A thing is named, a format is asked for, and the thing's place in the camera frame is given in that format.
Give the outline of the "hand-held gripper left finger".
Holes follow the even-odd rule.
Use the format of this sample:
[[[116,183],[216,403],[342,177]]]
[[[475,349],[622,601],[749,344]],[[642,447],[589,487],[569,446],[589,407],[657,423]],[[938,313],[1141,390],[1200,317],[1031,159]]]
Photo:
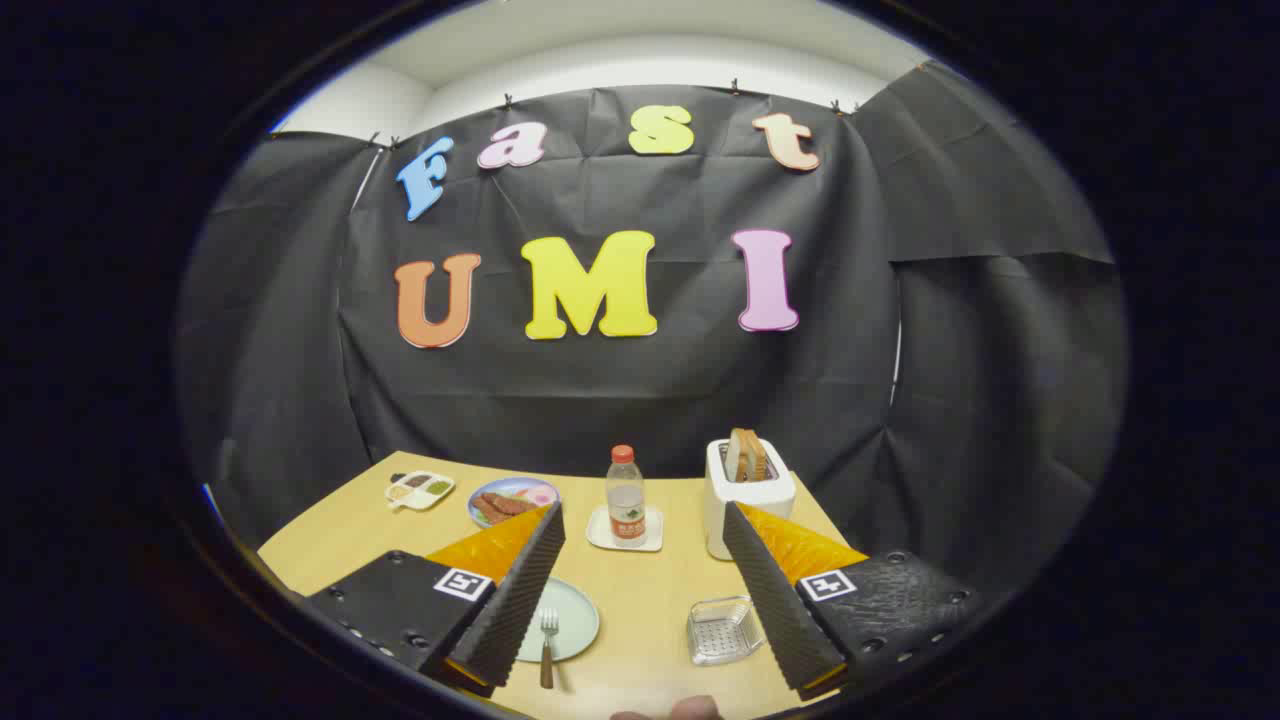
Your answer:
[[[388,551],[305,602],[413,673],[494,691],[509,679],[564,539],[556,501],[426,556]]]

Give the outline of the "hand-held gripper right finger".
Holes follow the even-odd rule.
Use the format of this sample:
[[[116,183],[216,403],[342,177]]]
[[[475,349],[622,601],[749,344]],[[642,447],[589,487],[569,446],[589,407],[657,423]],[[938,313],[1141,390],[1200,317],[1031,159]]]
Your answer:
[[[868,556],[751,505],[726,503],[722,538],[800,696],[888,685],[983,611],[979,591],[914,553]]]

